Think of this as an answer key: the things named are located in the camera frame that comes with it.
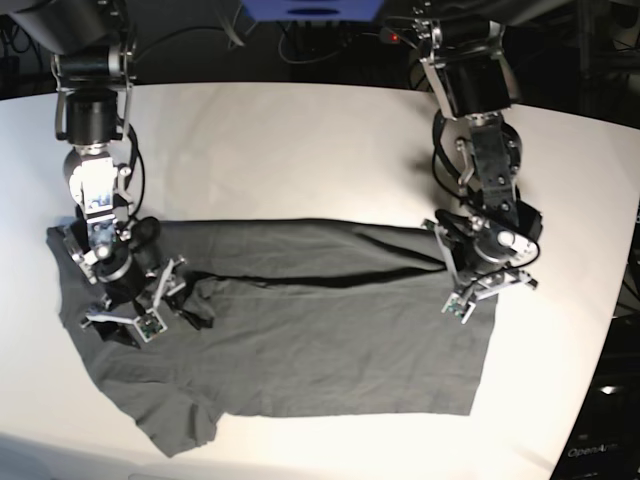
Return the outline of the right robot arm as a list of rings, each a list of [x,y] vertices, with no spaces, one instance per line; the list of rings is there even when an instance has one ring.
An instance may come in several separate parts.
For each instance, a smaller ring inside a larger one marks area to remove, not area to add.
[[[81,327],[132,347],[165,332],[172,317],[211,327],[185,310],[185,260],[162,257],[159,220],[138,218],[141,202],[129,192],[145,168],[130,123],[136,29],[126,3],[4,1],[1,12],[51,55],[55,137],[71,147],[63,171],[76,204],[62,243],[101,293]]]

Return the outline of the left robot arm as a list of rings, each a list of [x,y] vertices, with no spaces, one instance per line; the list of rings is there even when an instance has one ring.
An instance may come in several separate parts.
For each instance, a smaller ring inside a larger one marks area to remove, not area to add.
[[[444,311],[457,317],[516,286],[537,286],[527,272],[541,254],[541,213],[517,186],[522,142],[504,112],[519,91],[503,50],[509,25],[540,14],[540,1],[385,1],[377,14],[415,49],[439,109],[432,124],[432,168],[452,179],[447,191],[464,216],[439,209],[427,223],[453,288]]]

